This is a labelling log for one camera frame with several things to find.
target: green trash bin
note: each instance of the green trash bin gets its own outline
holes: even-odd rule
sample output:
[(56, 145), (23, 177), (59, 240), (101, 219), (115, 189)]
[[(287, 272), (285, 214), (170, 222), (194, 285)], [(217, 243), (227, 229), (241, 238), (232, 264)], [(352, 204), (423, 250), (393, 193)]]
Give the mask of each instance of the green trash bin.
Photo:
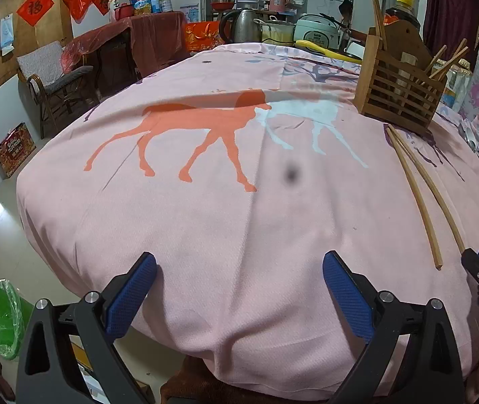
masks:
[(19, 354), (33, 310), (7, 279), (0, 280), (0, 355), (5, 359)]

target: cooking pot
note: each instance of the cooking pot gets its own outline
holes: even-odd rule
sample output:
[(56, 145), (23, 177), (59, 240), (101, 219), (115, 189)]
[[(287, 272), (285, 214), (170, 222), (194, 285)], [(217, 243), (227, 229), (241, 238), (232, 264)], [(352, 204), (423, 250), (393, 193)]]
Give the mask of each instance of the cooking pot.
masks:
[(295, 24), (294, 41), (310, 41), (322, 48), (338, 48), (338, 28), (315, 14), (305, 14)]
[(262, 29), (263, 43), (289, 47), (294, 45), (295, 24), (279, 21), (275, 15), (271, 15), (269, 21), (255, 19), (254, 22)]

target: chair cushion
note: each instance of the chair cushion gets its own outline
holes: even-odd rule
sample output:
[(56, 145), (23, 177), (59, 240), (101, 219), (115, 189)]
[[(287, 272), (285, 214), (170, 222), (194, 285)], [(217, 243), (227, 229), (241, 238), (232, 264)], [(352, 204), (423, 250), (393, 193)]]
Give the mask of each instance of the chair cushion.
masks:
[(45, 87), (45, 92), (47, 94), (53, 94), (56, 91), (62, 89), (63, 87), (66, 87), (70, 83), (74, 82), (77, 80), (79, 77), (81, 77), (84, 74), (88, 74), (93, 70), (93, 67), (91, 65), (85, 65), (82, 67), (78, 67), (74, 69), (71, 72), (68, 72), (68, 74), (63, 75), (60, 77), (56, 82), (51, 83), (50, 85), (47, 85)]
[(37, 74), (44, 86), (56, 82), (62, 75), (62, 46), (58, 41), (44, 45), (27, 55), (17, 58), (22, 74), (26, 79)]

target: rice cooker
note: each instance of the rice cooker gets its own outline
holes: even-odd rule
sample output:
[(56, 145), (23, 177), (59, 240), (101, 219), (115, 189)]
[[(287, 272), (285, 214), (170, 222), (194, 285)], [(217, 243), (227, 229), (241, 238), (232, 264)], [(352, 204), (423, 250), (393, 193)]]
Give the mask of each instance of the rice cooker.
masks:
[[(338, 48), (338, 28), (328, 19), (314, 14), (305, 14), (295, 23), (294, 41), (305, 40), (323, 48)], [(309, 48), (311, 53), (318, 53)]]

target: floor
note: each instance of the floor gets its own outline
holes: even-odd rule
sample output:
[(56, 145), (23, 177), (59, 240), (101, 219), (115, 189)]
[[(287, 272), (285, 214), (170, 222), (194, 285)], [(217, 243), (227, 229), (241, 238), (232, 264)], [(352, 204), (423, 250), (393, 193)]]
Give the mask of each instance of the floor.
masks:
[[(9, 179), (0, 184), (0, 279), (10, 280), (31, 303), (46, 297), (53, 304), (78, 301), (26, 240), (16, 202), (16, 179), (26, 162)], [(116, 349), (133, 377), (149, 384), (155, 399), (160, 402), (159, 389), (180, 367), (183, 356), (131, 328), (116, 341)], [(18, 360), (9, 362), (0, 357), (3, 376), (16, 389)]]

